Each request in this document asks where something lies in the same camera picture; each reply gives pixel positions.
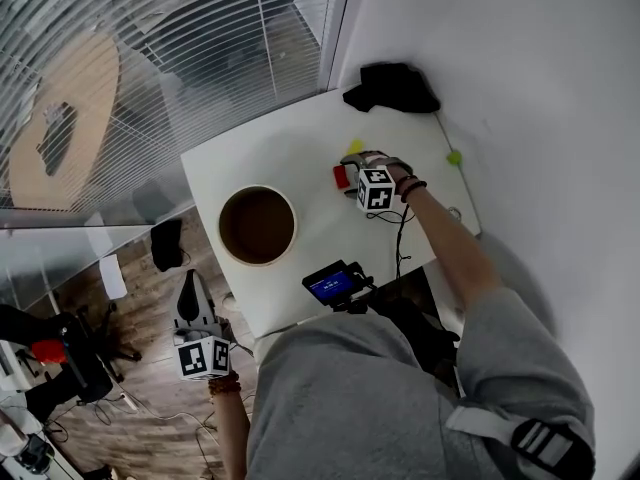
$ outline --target round container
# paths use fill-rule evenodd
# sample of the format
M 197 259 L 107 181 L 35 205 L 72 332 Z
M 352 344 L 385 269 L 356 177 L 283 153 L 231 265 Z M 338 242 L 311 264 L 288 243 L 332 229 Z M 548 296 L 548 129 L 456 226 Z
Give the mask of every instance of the round container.
M 297 228 L 291 202 L 279 190 L 264 185 L 235 192 L 218 219 L 218 234 L 227 252 L 254 267 L 271 265 L 289 252 Z

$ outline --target person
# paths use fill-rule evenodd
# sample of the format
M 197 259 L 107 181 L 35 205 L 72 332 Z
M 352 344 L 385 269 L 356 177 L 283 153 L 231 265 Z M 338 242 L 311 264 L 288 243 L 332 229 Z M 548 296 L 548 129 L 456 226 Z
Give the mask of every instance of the person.
M 210 382 L 229 478 L 590 478 L 593 406 L 575 368 L 465 227 L 388 169 L 464 306 L 464 396 L 420 368 L 391 319 L 317 318 L 265 356 L 251 424 L 237 375 Z

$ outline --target red object on floor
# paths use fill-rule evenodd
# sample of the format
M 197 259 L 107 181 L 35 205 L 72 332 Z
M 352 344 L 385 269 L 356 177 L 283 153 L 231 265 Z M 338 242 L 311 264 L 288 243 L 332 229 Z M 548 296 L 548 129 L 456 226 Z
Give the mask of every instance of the red object on floor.
M 31 345 L 33 357 L 41 363 L 66 363 L 67 357 L 64 355 L 64 345 L 60 340 L 36 341 Z
M 338 185 L 340 190 L 347 188 L 350 185 L 349 178 L 347 178 L 347 169 L 344 165 L 336 165 L 333 168 L 333 177 L 335 178 L 336 185 Z

